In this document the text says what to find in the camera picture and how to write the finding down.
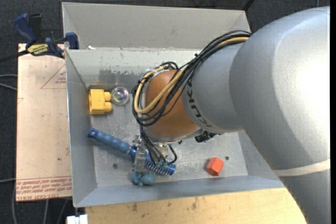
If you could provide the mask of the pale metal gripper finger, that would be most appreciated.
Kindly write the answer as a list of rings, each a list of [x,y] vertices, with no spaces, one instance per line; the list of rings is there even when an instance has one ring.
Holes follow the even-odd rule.
[[[142,173],[145,171],[146,167],[146,151],[143,149],[138,149],[134,158],[134,171],[137,173]]]
[[[141,134],[137,134],[133,140],[132,146],[137,150],[137,151],[143,151],[144,150],[144,142],[142,139]]]

